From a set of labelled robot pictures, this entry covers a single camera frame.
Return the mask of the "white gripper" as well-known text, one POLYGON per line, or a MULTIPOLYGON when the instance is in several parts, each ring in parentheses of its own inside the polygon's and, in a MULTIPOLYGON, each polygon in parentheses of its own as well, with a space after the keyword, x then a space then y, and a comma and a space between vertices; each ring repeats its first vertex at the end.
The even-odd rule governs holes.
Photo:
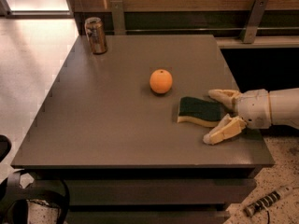
POLYGON ((225 115, 220 123, 207 133, 203 141, 216 145, 242 133, 246 125, 250 129, 268 129, 271 125, 269 92, 261 89, 246 91, 209 90, 208 96, 236 111, 236 117, 225 115))

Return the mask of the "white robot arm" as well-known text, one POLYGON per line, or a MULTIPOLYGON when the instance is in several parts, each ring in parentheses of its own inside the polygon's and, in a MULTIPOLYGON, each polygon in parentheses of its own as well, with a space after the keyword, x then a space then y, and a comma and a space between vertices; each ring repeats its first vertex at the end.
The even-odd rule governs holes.
POLYGON ((235 112, 226 114, 220 123, 207 133, 203 141, 218 144, 239 135, 245 128, 268 129, 271 125, 287 125, 299 129, 299 88, 267 91, 210 90, 210 98, 235 112))

